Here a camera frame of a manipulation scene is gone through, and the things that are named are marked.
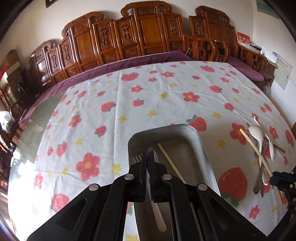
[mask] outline white spoon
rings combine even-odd
[[[249,126],[249,132],[250,134],[259,142],[259,152],[261,153],[262,151],[262,146],[263,146],[263,132],[258,126]],[[261,166],[262,164],[261,159],[259,158],[259,165]],[[265,174],[263,173],[262,175],[262,181],[265,186],[268,185],[267,179],[265,178]]]
[[[262,129],[262,127],[260,126],[260,124],[258,123],[258,121],[256,120],[256,117],[254,116],[254,120],[257,123],[257,125],[261,128],[261,130],[264,132],[264,130]],[[264,132],[265,136],[267,137],[268,141],[269,141],[269,152],[270,152],[270,158],[273,161],[274,160],[274,145],[271,142],[270,138],[268,137],[268,135]]]

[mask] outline metal screw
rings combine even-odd
[[[96,191],[96,190],[98,190],[98,188],[99,188],[99,186],[97,184],[91,184],[89,186],[90,191]]]
[[[201,190],[201,191],[205,191],[205,190],[207,190],[207,185],[205,185],[203,183],[202,184],[199,184],[198,185],[198,189]]]
[[[172,176],[170,174],[164,174],[163,175],[163,179],[164,180],[171,180],[172,179]]]
[[[133,180],[133,174],[126,174],[124,176],[124,179],[126,179],[126,180]]]

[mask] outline chair armrest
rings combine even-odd
[[[191,49],[193,59],[199,61],[217,61],[218,46],[210,38],[196,37],[182,33],[183,52]]]

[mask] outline plastic bag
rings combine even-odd
[[[15,120],[8,111],[0,111],[0,124],[6,133],[10,133]]]

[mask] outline white plastic spoon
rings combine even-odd
[[[258,126],[250,126],[249,132],[259,142],[259,152],[261,153],[262,146],[263,146],[263,132],[262,132],[262,130]],[[259,158],[259,165],[260,166],[262,165],[262,161],[260,158]],[[268,185],[268,182],[267,182],[267,179],[265,178],[264,173],[262,175],[262,181],[265,186]]]

